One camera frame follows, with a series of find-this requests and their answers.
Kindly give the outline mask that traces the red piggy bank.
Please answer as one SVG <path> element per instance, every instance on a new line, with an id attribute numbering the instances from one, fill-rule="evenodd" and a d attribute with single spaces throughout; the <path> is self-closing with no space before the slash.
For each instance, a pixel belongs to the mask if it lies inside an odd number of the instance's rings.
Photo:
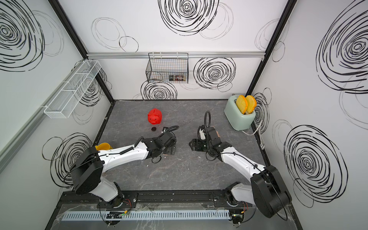
<path id="1" fill-rule="evenodd" d="M 152 125 L 158 125 L 161 123 L 162 117 L 162 112 L 159 109 L 154 108 L 148 113 L 148 122 Z"/>

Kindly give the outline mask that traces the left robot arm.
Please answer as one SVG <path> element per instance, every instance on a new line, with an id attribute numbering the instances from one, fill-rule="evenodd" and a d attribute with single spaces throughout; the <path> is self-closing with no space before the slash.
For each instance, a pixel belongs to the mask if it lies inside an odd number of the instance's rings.
<path id="1" fill-rule="evenodd" d="M 75 194 L 92 194 L 112 208 L 118 208 L 124 203 L 125 196 L 119 185 L 104 178 L 103 173 L 133 161 L 161 157 L 171 153 L 175 145 L 176 136 L 166 131 L 154 138 L 140 137 L 134 144 L 117 149 L 89 147 L 70 167 Z"/>

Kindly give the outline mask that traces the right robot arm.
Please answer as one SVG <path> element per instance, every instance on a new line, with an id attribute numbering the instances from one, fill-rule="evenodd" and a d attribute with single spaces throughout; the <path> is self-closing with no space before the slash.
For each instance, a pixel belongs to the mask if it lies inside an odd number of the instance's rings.
<path id="1" fill-rule="evenodd" d="M 221 141 L 214 127 L 202 125 L 197 130 L 197 138 L 190 141 L 194 151 L 204 152 L 211 161 L 225 163 L 251 184 L 235 182 L 225 189 L 225 199 L 231 206 L 239 203 L 255 205 L 261 213 L 271 218 L 292 202 L 283 178 L 272 165 L 264 166 L 241 154 L 228 142 Z"/>

